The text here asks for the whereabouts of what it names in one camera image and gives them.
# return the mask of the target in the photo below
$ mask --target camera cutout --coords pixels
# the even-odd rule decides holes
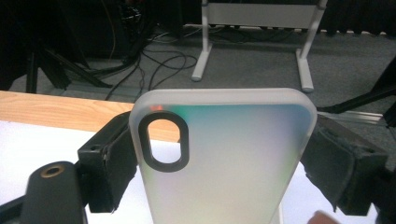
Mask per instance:
[[[155,128],[155,120],[159,122],[166,120],[166,122],[172,122],[178,127],[180,147],[179,150],[169,149],[169,151],[173,151],[171,153],[173,155],[163,155],[162,152],[151,148],[149,126],[152,123],[153,126],[151,126],[151,128]],[[189,128],[185,120],[179,115],[168,111],[155,111],[142,118],[139,123],[138,131],[143,157],[146,164],[151,168],[160,172],[170,173],[183,169],[187,163],[189,163]]]
[[[166,134],[164,135],[172,135],[174,136],[174,133],[177,133],[177,137],[175,139],[172,139],[169,142],[164,142],[161,147],[154,147],[151,145],[151,154],[154,157],[155,160],[162,162],[162,163],[172,163],[180,160],[181,157],[181,152],[180,152],[180,144],[179,139],[180,139],[180,129],[177,127],[177,125],[168,119],[156,119],[152,121],[148,125],[148,138],[149,140],[158,140],[155,135],[156,130],[163,130],[163,127],[166,127],[166,131],[172,134]]]

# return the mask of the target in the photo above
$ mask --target white stand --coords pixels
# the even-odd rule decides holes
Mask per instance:
[[[306,59],[318,25],[326,8],[327,0],[319,0],[316,6],[306,5],[264,5],[264,4],[226,4],[202,1],[203,50],[195,66],[191,79],[200,81],[212,48],[209,43],[208,24],[274,26],[309,29],[303,49],[297,49],[302,89],[314,90],[308,61]]]

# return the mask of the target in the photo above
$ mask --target dark floor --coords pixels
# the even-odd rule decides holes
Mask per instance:
[[[186,27],[186,34],[192,34],[176,41],[172,36],[164,35],[155,39],[146,50],[180,51],[187,57],[184,67],[193,65],[201,52],[200,32],[196,27]],[[205,74],[200,82],[191,81],[193,67],[180,70],[176,75],[166,79],[157,89],[211,89],[211,88],[293,88],[301,90],[298,76],[295,49],[300,48],[305,34],[290,33],[283,30],[260,29],[231,30],[220,28],[211,30],[214,47],[211,51]],[[145,51],[157,61],[168,66],[182,67],[183,57],[166,62],[180,53],[160,53]],[[338,34],[333,37],[318,34],[308,55],[308,62],[315,91],[307,96],[316,106],[334,105],[364,94],[374,86],[382,72],[396,54],[396,41],[386,35]],[[90,60],[93,68],[117,65],[117,60]],[[148,90],[152,74],[158,69],[153,86],[177,70],[165,67],[142,55],[137,69],[128,79],[114,90],[109,100],[134,102],[140,91],[139,82],[144,74]],[[102,80],[116,84],[133,68]],[[25,77],[14,82],[12,91],[24,91]],[[92,85],[73,80],[67,90],[54,89],[43,73],[39,74],[38,93],[61,95],[78,98],[105,100],[110,89],[95,88]],[[369,105],[354,109],[355,111],[375,114],[384,113],[394,102],[389,97]],[[341,122],[353,132],[361,135],[376,145],[390,152],[389,168],[396,166],[396,144],[391,131],[381,124],[362,122]]]

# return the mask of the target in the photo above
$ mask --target black stand leg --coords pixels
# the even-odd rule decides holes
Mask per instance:
[[[396,127],[396,103],[385,112],[384,119],[387,121],[389,127]]]
[[[340,114],[394,94],[396,94],[396,57],[390,62],[370,92],[338,105],[318,107],[318,111]],[[396,127],[396,103],[384,114],[384,119],[389,127]]]
[[[26,79],[26,92],[37,92],[37,57],[35,53],[30,51],[27,55],[27,79]]]
[[[75,72],[78,76],[80,76],[81,78],[83,78],[84,80],[88,81],[89,83],[91,83],[93,86],[95,87],[102,87],[102,88],[110,88],[111,85],[106,84],[105,82],[101,81],[100,79],[98,79],[97,77],[92,76],[91,74],[89,74],[88,72],[86,72],[84,69],[78,67],[77,65],[69,62],[68,60],[66,60],[66,58],[64,58],[63,56],[56,54],[54,52],[51,51],[45,51],[46,54],[48,54],[52,59],[55,59],[57,62],[62,62],[64,67],[67,67],[68,69],[70,69],[71,71]]]

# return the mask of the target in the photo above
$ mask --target metal frame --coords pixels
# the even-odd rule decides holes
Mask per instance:
[[[191,79],[200,81],[205,71],[212,43],[209,42],[208,24],[275,26],[308,29],[302,49],[296,50],[302,89],[314,90],[308,60],[306,59],[319,23],[326,9],[327,0],[319,0],[316,6],[271,4],[223,4],[202,1],[203,49],[195,65]]]
[[[346,111],[342,114],[332,114],[332,113],[318,111],[318,114],[333,120],[362,123],[362,124],[372,124],[383,127],[388,126],[387,122],[384,120],[381,114],[366,113],[360,111]]]

